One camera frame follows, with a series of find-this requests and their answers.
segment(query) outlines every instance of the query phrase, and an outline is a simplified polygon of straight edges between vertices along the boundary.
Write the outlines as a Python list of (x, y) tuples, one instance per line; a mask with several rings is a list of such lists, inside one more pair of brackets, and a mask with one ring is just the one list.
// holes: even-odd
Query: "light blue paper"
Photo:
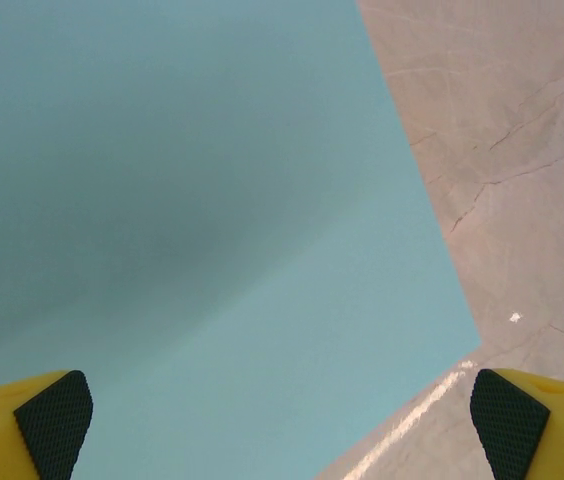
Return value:
[(353, 2), (0, 0), (0, 383), (74, 478), (311, 478), (478, 338)]

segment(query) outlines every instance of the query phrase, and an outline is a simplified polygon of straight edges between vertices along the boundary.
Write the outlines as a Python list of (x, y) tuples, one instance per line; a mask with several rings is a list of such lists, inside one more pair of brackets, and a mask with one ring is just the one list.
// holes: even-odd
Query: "yellow robot part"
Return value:
[(70, 479), (92, 413), (76, 370), (0, 386), (0, 480)]
[(564, 479), (564, 382), (481, 370), (471, 417), (496, 480)]

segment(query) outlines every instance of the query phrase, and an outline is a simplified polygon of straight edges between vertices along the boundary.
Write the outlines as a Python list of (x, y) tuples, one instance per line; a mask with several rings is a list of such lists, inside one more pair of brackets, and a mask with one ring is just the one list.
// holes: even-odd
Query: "marble floor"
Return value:
[(493, 478), (475, 374), (564, 380), (564, 0), (361, 0), (483, 346), (321, 480)]

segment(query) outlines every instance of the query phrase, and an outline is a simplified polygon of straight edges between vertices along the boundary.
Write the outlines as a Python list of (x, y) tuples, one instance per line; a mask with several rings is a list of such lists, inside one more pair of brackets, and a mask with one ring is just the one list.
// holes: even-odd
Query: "black textured pad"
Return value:
[(74, 370), (13, 412), (40, 480), (68, 480), (91, 424), (86, 378)]
[(480, 370), (471, 419), (496, 480), (524, 480), (550, 413), (493, 370)]

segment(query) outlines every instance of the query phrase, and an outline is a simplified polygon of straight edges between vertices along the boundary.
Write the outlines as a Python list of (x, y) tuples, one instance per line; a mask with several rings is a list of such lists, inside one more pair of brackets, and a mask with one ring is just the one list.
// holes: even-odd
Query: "floor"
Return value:
[(320, 480), (493, 478), (479, 368), (564, 380), (564, 0), (361, 0), (483, 346)]

